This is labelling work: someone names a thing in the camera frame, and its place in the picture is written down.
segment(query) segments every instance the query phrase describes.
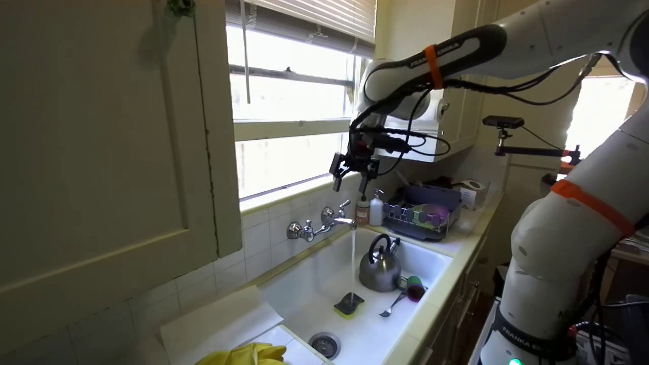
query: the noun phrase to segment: white sink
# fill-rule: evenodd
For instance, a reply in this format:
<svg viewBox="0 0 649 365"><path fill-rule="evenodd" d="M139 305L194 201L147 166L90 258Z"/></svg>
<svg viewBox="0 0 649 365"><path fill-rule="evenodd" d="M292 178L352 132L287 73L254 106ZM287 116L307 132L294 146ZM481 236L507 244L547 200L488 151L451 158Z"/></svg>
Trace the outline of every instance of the white sink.
<svg viewBox="0 0 649 365"><path fill-rule="evenodd" d="M378 312L399 292L372 292L356 281L359 259L376 236L366 230L351 231L259 289L264 300L283 317L283 326L305 344L315 334L333 334L338 339L341 349L333 363L380 363L420 308L417 302L404 298L390 317L382 319ZM436 291L450 265L450 258L408 240L401 240L396 258L404 275L424 282L426 297ZM365 300L348 319L335 310L347 292Z"/></svg>

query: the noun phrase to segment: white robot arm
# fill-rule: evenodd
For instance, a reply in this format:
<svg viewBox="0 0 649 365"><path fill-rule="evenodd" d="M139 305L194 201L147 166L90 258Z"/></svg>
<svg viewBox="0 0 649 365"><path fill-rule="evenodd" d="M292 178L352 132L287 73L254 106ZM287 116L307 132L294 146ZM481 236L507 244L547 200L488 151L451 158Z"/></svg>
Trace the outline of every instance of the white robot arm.
<svg viewBox="0 0 649 365"><path fill-rule="evenodd" d="M376 177L374 149L408 146L372 136L370 116L406 116L411 93L461 87L461 75L523 77L575 58L605 56L620 73L649 80L649 0L539 0L497 25L429 45L404 62L378 63L366 73L366 110L348 127L348 151L331 172L363 175L363 191ZM481 363L573 363L557 349L575 310L582 275L605 253L649 210L649 106L644 104L565 180L532 203L511 236L511 266L497 322Z"/></svg>

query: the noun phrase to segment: sink drain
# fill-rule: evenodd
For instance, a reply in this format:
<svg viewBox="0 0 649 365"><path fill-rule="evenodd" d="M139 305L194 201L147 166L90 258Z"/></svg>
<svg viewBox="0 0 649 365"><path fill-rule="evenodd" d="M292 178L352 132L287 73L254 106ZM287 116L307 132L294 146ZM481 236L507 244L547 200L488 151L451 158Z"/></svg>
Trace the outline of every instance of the sink drain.
<svg viewBox="0 0 649 365"><path fill-rule="evenodd" d="M341 342L333 334L315 334L307 339L307 345L327 359L335 359L341 353Z"/></svg>

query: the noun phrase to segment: yellow rubber glove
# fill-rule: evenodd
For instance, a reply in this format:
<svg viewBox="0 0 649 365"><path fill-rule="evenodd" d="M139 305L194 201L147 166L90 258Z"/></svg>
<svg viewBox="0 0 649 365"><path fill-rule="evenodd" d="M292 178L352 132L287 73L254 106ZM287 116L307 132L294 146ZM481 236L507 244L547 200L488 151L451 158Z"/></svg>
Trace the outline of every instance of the yellow rubber glove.
<svg viewBox="0 0 649 365"><path fill-rule="evenodd" d="M197 365L281 365L283 353L285 348L247 344L232 351L207 356Z"/></svg>

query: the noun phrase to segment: bottle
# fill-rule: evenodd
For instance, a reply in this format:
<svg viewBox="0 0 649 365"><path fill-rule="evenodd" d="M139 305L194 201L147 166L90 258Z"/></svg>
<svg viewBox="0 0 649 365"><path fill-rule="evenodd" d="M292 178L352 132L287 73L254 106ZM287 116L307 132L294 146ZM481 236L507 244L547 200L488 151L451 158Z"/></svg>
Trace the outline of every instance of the bottle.
<svg viewBox="0 0 649 365"><path fill-rule="evenodd" d="M370 203L369 203L369 225L380 228L382 225L382 191L376 190Z"/></svg>
<svg viewBox="0 0 649 365"><path fill-rule="evenodd" d="M365 195L361 197L361 201L356 201L354 221L356 221L356 228L363 228L369 224L369 203Z"/></svg>

